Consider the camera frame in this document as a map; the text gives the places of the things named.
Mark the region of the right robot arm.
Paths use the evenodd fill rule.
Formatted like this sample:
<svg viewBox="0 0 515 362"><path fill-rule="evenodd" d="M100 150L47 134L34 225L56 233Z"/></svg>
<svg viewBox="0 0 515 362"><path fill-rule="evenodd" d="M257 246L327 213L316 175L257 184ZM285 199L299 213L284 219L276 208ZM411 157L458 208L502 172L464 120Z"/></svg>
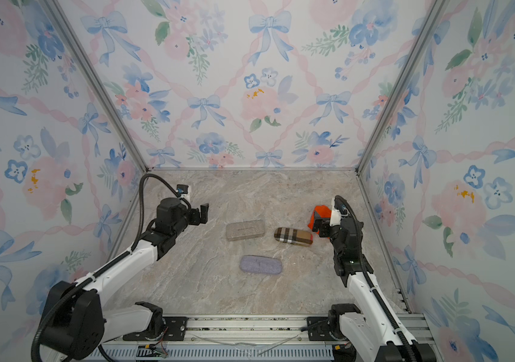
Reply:
<svg viewBox="0 0 515 362"><path fill-rule="evenodd" d="M362 249L363 223L352 215L312 217L310 228L328 238L334 271L353 295L353 303L335 304L328 317L308 321L304 331L350 344L344 351L361 361L436 361L433 348L405 327L387 302Z"/></svg>

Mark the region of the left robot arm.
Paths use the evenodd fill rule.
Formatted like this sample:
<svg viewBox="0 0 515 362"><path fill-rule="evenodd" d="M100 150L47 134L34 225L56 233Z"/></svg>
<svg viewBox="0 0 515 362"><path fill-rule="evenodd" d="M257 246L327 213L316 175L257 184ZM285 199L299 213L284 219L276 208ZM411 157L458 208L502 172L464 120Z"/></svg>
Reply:
<svg viewBox="0 0 515 362"><path fill-rule="evenodd" d="M110 360L105 342L131 333L145 333L152 339L162 336L165 324L159 306L138 302L112 312L104 312L103 307L133 277L165 256L188 226L205 224L208 218L208 204L191 208L181 198L163 199L156 219L138 234L134 245L74 283L56 283L47 295L31 359L40 361L40 348L45 346L63 354L67 361L82 360L93 351Z"/></svg>

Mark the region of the grey stone-pattern eyeglass case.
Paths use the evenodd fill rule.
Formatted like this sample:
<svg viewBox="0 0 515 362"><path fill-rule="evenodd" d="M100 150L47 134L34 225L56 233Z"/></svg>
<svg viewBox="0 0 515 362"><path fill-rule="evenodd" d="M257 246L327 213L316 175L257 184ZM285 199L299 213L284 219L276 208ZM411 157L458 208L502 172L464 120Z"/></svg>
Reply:
<svg viewBox="0 0 515 362"><path fill-rule="evenodd" d="M226 239L227 241L242 241L260 238L265 234L265 226L263 220L230 223L226 226Z"/></svg>

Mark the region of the orange microfiber cloth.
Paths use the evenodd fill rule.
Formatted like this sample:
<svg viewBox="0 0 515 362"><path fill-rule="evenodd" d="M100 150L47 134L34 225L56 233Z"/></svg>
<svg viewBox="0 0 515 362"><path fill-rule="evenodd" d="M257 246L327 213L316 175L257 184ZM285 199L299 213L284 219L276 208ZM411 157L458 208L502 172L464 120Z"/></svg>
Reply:
<svg viewBox="0 0 515 362"><path fill-rule="evenodd" d="M316 205L310 216L308 228L315 233L319 232L319 227L331 217L331 210L325 205Z"/></svg>

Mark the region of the purple fabric eyeglass case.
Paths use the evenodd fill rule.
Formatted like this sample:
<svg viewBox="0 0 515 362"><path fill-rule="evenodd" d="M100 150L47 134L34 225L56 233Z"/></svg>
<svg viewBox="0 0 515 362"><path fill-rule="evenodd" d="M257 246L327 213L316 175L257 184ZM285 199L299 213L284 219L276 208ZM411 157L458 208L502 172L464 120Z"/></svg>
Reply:
<svg viewBox="0 0 515 362"><path fill-rule="evenodd" d="M283 271L283 264L278 259L266 256L245 255L240 261L239 268L247 273L279 275Z"/></svg>

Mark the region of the brown plaid eyeglass case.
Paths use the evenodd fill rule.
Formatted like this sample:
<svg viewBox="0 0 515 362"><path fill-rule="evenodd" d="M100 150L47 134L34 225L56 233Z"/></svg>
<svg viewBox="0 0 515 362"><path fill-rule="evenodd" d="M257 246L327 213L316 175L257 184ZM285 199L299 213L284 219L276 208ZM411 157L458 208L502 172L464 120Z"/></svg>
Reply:
<svg viewBox="0 0 515 362"><path fill-rule="evenodd" d="M313 235L304 230L280 227L274 232L276 241L285 244L294 244L310 247L313 244Z"/></svg>

